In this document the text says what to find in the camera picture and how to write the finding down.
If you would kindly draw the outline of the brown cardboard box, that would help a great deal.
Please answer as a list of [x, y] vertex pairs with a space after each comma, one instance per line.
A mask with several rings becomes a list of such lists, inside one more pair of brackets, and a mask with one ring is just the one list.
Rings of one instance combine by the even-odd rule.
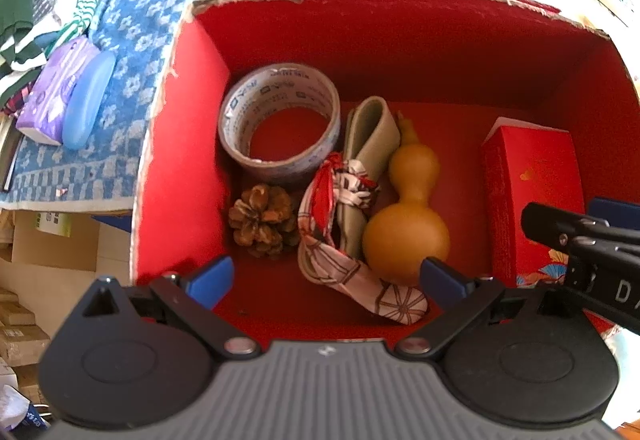
[[15, 213], [11, 261], [96, 271], [100, 225], [83, 213]]

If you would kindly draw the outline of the blue glasses case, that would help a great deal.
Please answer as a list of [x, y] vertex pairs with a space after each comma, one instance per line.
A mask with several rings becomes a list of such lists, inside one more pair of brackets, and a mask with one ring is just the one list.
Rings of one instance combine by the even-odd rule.
[[115, 69], [116, 56], [103, 50], [94, 56], [79, 75], [65, 111], [62, 144], [70, 150], [85, 147], [96, 124], [105, 89]]

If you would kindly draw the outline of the large red cardboard box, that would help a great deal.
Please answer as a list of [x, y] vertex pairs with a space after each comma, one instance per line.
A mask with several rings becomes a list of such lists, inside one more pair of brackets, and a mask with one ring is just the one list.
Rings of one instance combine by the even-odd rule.
[[527, 203], [639, 200], [620, 53], [530, 0], [197, 0], [145, 149], [132, 279], [230, 257], [216, 315], [262, 346], [394, 345], [437, 315], [424, 256], [549, 281]]

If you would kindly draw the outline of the red patterned gift box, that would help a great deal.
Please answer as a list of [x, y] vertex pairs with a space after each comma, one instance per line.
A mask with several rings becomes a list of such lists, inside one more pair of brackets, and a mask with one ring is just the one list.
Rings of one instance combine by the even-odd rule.
[[572, 136], [500, 116], [483, 142], [482, 156], [492, 275], [508, 287], [563, 281], [568, 256], [526, 238], [521, 213], [530, 202], [573, 213], [585, 210]]

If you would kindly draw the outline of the pile of folded clothes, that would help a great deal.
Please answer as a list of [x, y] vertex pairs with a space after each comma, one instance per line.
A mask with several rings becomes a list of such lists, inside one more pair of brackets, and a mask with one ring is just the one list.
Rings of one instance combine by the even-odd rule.
[[99, 0], [1, 0], [1, 111], [22, 110], [53, 52], [85, 34]]

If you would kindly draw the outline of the brown pine cone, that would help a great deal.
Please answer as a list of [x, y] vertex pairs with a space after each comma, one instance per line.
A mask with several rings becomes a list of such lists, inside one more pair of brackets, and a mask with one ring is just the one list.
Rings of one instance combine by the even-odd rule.
[[265, 183], [242, 192], [229, 208], [228, 224], [236, 245], [254, 257], [278, 257], [296, 247], [297, 215], [302, 195]]

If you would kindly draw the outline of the brown calabash gourd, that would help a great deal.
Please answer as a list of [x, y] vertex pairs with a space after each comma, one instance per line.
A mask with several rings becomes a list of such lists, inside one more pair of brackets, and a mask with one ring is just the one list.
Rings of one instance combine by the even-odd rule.
[[366, 263], [382, 280], [415, 286], [424, 259], [447, 259], [450, 235], [430, 206], [440, 172], [438, 156], [420, 140], [411, 119], [398, 114], [397, 124], [400, 146], [390, 157], [387, 174], [398, 201], [369, 220], [362, 250]]

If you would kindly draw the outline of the purple tissue pack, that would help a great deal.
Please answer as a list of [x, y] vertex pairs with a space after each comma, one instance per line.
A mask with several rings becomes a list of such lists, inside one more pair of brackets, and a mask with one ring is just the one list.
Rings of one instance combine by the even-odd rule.
[[70, 95], [87, 64], [99, 53], [85, 35], [55, 49], [32, 87], [15, 127], [40, 145], [61, 145]]

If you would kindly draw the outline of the printed packing tape roll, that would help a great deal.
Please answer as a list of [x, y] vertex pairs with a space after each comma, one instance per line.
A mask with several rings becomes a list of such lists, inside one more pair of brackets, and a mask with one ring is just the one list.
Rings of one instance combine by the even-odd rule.
[[297, 63], [257, 69], [221, 104], [218, 136], [244, 171], [267, 183], [296, 183], [312, 175], [334, 149], [341, 100], [319, 70]]

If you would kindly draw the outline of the blue checkered towel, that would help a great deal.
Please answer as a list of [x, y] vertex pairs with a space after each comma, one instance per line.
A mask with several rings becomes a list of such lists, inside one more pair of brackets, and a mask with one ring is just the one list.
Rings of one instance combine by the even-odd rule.
[[50, 56], [15, 128], [1, 182], [9, 211], [134, 207], [152, 105], [194, 0], [101, 0], [85, 34]]

